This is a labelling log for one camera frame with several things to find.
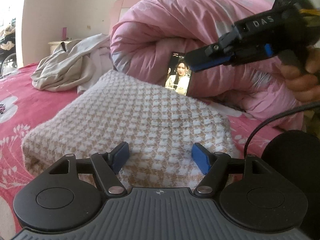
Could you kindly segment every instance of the bed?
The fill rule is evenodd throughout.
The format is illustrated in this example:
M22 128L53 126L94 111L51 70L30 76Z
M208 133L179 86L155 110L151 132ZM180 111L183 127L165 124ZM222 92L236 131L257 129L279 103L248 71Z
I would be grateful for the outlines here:
M116 1L111 12L111 26L138 1ZM0 79L0 236L5 240L21 229L12 210L13 198L36 175L25 168L22 139L77 98L76 89L56 93L36 90L30 79L36 67L37 63L34 63ZM241 153L247 137L260 121L213 101L207 101L207 104L229 119L233 141ZM248 153L260 156L268 142L280 133L270 126L263 128L252 140Z

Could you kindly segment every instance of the gray ribbed surface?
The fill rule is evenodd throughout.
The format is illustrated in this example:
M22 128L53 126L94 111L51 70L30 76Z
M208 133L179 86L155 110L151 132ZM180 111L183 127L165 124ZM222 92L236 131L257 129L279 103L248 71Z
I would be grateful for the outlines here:
M110 199L101 213L84 227L61 235L23 230L15 240L307 240L299 230L259 234L226 220L209 199L199 199L187 188L134 188L123 198Z

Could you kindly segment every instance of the human hand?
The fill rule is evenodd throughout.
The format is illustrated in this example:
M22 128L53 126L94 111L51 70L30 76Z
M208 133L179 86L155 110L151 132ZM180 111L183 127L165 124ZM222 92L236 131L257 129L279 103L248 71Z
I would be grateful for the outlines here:
M287 87L300 102L313 102L320 100L320 84L313 73L320 70L320 48L310 49L306 62L306 70L310 74L302 74L295 66L280 67Z

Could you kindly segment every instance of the brown and white knit garment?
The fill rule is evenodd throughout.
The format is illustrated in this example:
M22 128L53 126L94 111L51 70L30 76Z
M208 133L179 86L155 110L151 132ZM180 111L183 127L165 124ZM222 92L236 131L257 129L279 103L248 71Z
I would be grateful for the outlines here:
M195 188L203 178L191 158L196 142L236 157L228 121L213 108L116 71L28 133L22 148L39 173L65 154L86 158L122 141L131 155L118 177L127 188Z

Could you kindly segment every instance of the headboard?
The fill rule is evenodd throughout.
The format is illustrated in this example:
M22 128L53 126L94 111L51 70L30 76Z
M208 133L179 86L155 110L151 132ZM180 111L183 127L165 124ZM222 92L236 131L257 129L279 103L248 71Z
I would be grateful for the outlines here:
M117 0L114 3L110 13L109 34L111 34L112 27L120 20L122 15L139 1L141 0Z

